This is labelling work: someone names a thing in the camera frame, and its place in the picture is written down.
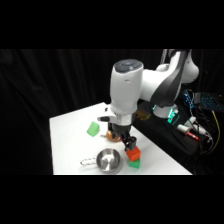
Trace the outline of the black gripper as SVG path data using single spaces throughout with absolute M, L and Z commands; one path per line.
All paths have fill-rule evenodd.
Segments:
M 118 139 L 125 141 L 125 151 L 136 147 L 137 138 L 130 135 L 131 126 L 120 126 L 114 123 L 108 124 L 107 138 L 116 142 Z

